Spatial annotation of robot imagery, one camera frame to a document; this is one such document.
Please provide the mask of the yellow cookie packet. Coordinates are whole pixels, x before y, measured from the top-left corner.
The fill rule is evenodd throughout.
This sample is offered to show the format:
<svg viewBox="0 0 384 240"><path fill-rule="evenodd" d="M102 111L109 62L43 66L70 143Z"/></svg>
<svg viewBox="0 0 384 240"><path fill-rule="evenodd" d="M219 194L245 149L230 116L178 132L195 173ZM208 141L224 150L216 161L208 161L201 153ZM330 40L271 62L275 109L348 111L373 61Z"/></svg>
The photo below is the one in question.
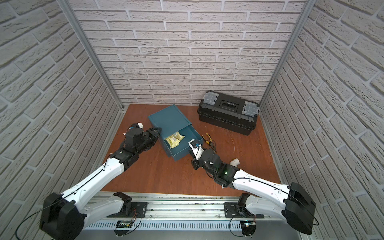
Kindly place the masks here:
<svg viewBox="0 0 384 240"><path fill-rule="evenodd" d="M171 135L167 138L165 138L165 141L168 143L168 145L170 146L170 149L173 149L175 147L177 147L179 144L180 144L180 140L177 139L175 136Z"/></svg>
<svg viewBox="0 0 384 240"><path fill-rule="evenodd" d="M179 141L182 141L185 138L185 136L181 135L179 132L174 133L173 136Z"/></svg>

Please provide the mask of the teal drawer cabinet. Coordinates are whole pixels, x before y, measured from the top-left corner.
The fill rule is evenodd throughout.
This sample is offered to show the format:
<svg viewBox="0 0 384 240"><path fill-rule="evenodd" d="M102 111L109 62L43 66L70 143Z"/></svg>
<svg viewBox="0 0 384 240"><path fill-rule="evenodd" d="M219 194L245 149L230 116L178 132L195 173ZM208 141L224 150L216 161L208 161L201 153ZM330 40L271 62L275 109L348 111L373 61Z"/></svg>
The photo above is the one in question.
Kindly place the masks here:
<svg viewBox="0 0 384 240"><path fill-rule="evenodd" d="M149 116L154 128L161 128L161 139L165 140L172 134L188 127L191 122L176 105L171 105Z"/></svg>

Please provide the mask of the teal top drawer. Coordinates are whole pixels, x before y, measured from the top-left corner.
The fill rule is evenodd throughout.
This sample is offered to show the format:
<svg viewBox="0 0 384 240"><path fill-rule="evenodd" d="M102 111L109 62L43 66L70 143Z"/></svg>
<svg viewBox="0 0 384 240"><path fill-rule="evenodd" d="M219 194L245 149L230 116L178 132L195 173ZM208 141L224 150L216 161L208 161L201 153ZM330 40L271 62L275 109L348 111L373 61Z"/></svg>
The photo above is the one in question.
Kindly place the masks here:
<svg viewBox="0 0 384 240"><path fill-rule="evenodd" d="M191 149L189 146L189 141L197 140L200 144L204 143L203 138L195 130L192 124L185 126L184 128L175 128L171 127L170 125L163 125L161 128L162 139L159 140L160 144L166 152L167 156L173 158L174 161L178 161L189 154L189 150ZM185 138L181 140L177 147L170 149L170 146L165 138L176 132L179 132L181 135L185 136Z"/></svg>

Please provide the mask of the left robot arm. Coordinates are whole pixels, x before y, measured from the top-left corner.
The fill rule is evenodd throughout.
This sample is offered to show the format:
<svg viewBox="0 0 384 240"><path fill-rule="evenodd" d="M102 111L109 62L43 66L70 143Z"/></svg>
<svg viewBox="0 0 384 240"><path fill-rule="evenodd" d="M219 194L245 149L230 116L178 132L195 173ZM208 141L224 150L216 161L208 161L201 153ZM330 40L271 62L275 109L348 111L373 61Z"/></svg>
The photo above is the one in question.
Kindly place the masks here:
<svg viewBox="0 0 384 240"><path fill-rule="evenodd" d="M40 229L55 240L74 240L84 228L105 217L135 216L132 198L122 192L92 205L88 202L110 181L128 170L142 152L150 150L161 131L161 128L144 131L141 123L131 125L120 148L97 170L63 193L46 197Z"/></svg>

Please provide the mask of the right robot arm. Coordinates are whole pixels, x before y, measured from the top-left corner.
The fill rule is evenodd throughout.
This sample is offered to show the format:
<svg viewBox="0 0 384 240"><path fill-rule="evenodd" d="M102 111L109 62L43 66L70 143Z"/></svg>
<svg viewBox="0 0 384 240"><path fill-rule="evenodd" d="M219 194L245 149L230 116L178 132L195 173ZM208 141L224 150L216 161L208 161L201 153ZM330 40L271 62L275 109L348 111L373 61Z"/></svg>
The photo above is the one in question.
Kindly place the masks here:
<svg viewBox="0 0 384 240"><path fill-rule="evenodd" d="M195 170L204 169L222 188L247 192L243 207L249 213L272 214L306 235L311 235L313 226L319 224L315 218L316 203L300 184L278 184L255 177L237 165L224 163L212 149L191 147L189 153Z"/></svg>

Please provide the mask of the black plastic toolbox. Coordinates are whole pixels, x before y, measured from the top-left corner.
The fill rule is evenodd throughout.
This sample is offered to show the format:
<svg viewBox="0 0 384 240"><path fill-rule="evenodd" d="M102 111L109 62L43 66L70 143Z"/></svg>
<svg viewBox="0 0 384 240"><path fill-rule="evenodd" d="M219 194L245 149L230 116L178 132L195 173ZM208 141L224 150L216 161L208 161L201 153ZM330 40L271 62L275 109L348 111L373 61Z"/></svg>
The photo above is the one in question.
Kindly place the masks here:
<svg viewBox="0 0 384 240"><path fill-rule="evenodd" d="M200 101L198 114L202 122L248 136L256 128L259 104L207 91Z"/></svg>

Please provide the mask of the right controller board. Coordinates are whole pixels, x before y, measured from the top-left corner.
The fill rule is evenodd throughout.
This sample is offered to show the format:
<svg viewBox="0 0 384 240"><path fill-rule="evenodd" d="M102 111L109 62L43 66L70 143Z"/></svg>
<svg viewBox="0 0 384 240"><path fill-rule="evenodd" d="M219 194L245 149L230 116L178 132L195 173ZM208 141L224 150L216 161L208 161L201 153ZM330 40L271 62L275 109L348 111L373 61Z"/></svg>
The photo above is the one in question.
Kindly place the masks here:
<svg viewBox="0 0 384 240"><path fill-rule="evenodd" d="M255 221L240 221L240 225L244 237L252 237L256 231Z"/></svg>

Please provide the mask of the controller board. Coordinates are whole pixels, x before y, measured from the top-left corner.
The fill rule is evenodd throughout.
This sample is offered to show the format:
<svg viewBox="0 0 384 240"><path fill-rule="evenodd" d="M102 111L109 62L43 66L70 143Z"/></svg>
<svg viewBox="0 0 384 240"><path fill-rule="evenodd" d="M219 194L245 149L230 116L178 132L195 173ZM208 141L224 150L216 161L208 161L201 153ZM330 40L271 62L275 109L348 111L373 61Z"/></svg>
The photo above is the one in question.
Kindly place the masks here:
<svg viewBox="0 0 384 240"><path fill-rule="evenodd" d="M117 221L114 232L117 237L123 237L135 229L132 221Z"/></svg>
<svg viewBox="0 0 384 240"><path fill-rule="evenodd" d="M255 221L240 221L240 225L244 237L252 237L256 231Z"/></svg>

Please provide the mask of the left controller board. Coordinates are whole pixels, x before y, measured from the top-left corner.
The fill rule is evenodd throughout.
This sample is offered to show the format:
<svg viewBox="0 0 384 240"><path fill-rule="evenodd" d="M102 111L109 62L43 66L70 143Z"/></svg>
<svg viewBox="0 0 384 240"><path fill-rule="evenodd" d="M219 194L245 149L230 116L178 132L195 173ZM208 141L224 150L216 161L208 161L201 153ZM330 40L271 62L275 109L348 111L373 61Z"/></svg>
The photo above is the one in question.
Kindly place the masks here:
<svg viewBox="0 0 384 240"><path fill-rule="evenodd" d="M132 221L117 221L114 232L117 237L123 237L135 229Z"/></svg>

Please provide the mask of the left corner aluminium profile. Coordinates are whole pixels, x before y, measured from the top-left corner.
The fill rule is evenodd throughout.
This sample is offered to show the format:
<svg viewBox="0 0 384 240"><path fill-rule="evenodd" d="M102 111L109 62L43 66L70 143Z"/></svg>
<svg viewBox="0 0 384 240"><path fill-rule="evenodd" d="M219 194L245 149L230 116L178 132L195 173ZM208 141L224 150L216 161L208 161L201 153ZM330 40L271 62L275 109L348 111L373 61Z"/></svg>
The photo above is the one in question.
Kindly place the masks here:
<svg viewBox="0 0 384 240"><path fill-rule="evenodd" d="M58 0L58 4L60 8L62 9L64 15L66 16L69 23L72 25L74 32L79 38L79 41L83 45L86 53L88 54L90 60L94 64L97 72L99 73L102 81L106 85L106 88L108 89L109 93L111 94L112 98L114 99L115 103L117 104L118 108L123 111L124 105L122 104L115 88L113 87L111 80L109 79L104 67L102 66L102 63L100 59L98 58L89 38L86 35L86 32L81 26L80 21L78 20L74 10L72 9L70 2L67 0Z"/></svg>

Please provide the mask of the corner aluminium profile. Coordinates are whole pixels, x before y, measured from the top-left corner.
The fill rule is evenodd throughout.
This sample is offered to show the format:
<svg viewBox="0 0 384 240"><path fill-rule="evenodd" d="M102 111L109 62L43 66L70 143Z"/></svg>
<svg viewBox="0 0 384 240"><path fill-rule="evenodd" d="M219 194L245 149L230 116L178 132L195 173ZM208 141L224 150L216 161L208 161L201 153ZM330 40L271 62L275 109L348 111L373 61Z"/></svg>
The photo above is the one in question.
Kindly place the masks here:
<svg viewBox="0 0 384 240"><path fill-rule="evenodd" d="M106 85L106 88L108 89L109 93L111 94L112 98L114 99L115 103L117 104L118 108L123 111L124 105L122 104L115 88L113 87L111 80L109 79L104 67L102 66L102 63L100 59L98 58L89 38L86 35L86 32L81 26L80 21L78 20L74 10L72 9L70 2L67 0L58 0L58 4L60 8L62 9L64 15L66 16L69 23L72 25L74 32L79 38L79 41L83 45L86 53L88 54L90 60L94 64L97 72L99 73L102 81Z"/></svg>
<svg viewBox="0 0 384 240"><path fill-rule="evenodd" d="M260 110L262 110L262 108L266 104L267 97L268 97L270 91L272 90L272 87L273 87L275 81L277 80L278 74L283 69L283 65L287 61L289 54L291 53L292 49L294 48L295 43L296 43L304 25L306 24L306 21L310 15L315 3L316 3L316 0L308 0L305 2L303 9L299 15L298 21L296 22L295 27L293 28L293 31L290 35L290 38L288 39L287 44L283 50L283 53L279 59L279 62L278 62L277 66L273 72L271 80L269 81L269 84L268 84L268 86L264 92L264 95L263 95L262 100L260 102Z"/></svg>

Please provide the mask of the right corner aluminium profile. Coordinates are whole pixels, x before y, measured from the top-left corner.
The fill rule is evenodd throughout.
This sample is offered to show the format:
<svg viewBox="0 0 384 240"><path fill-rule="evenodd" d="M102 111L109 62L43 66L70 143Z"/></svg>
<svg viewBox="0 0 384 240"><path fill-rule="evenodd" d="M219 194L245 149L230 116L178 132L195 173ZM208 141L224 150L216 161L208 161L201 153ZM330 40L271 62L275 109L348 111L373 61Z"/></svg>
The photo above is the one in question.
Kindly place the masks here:
<svg viewBox="0 0 384 240"><path fill-rule="evenodd" d="M268 86L264 92L264 95L263 95L262 100L260 102L260 110L262 110L262 108L266 104L267 97L268 97L270 91L272 90L272 87L273 87L275 81L277 80L278 74L283 69L283 65L287 61L289 54L291 53L292 49L294 48L295 43L296 43L304 25L306 24L306 21L310 15L315 3L316 3L316 0L308 0L305 2L303 9L299 15L298 21L296 22L295 27L293 28L293 31L290 35L290 38L288 39L287 44L283 50L283 53L279 59L279 62L278 62L277 66L273 72L271 80L269 81L269 84L268 84Z"/></svg>

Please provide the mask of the yellow handled pliers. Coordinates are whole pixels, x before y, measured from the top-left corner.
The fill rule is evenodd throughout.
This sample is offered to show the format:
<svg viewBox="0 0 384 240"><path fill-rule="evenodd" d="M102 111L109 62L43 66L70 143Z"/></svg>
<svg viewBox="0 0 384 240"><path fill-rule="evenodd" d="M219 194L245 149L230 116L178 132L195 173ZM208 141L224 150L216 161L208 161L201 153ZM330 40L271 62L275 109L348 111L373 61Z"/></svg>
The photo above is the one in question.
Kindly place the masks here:
<svg viewBox="0 0 384 240"><path fill-rule="evenodd" d="M215 152L217 151L217 148L216 148L216 142L211 138L211 136L206 133L206 137L204 137L204 135L202 135L202 138L204 140L204 142L211 148L213 149Z"/></svg>

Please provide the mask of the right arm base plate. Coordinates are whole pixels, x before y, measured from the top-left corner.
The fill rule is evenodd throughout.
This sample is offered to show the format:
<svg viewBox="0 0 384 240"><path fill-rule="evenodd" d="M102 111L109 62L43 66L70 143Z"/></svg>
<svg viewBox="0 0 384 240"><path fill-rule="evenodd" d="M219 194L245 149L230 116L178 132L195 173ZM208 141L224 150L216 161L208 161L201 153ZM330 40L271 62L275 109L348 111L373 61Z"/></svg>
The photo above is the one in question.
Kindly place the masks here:
<svg viewBox="0 0 384 240"><path fill-rule="evenodd" d="M256 218L256 219L264 219L265 215L262 214L251 214L245 207L239 207L237 203L224 203L224 212L225 218L231 219L234 218Z"/></svg>

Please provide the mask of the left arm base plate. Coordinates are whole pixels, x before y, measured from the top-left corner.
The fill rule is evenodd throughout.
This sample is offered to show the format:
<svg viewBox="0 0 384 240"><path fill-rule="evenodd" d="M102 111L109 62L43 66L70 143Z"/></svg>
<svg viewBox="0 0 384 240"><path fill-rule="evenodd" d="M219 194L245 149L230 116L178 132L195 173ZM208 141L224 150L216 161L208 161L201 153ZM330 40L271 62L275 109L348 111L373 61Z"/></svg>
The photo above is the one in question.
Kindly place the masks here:
<svg viewBox="0 0 384 240"><path fill-rule="evenodd" d="M124 205L122 210L116 214L107 216L107 218L131 218L137 214L138 218L144 218L146 216L146 211L148 207L148 202L130 202L127 205Z"/></svg>

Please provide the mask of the aluminium mounting rail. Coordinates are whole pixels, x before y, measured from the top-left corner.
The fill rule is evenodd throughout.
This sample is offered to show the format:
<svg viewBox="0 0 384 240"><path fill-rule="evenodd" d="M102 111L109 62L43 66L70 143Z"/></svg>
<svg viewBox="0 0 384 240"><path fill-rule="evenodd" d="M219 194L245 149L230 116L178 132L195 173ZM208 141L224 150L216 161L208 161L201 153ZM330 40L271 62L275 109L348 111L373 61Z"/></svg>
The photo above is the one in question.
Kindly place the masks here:
<svg viewBox="0 0 384 240"><path fill-rule="evenodd" d="M177 195L177 194L151 194L128 193L124 194L132 198L132 202L146 202L144 220L208 220L223 221L226 218L224 203L237 204L240 197L202 196L202 195ZM98 192L86 204L85 208L93 204L107 200L113 192ZM284 221L282 210L262 198L250 197L252 210L256 214L264 215L265 221Z"/></svg>

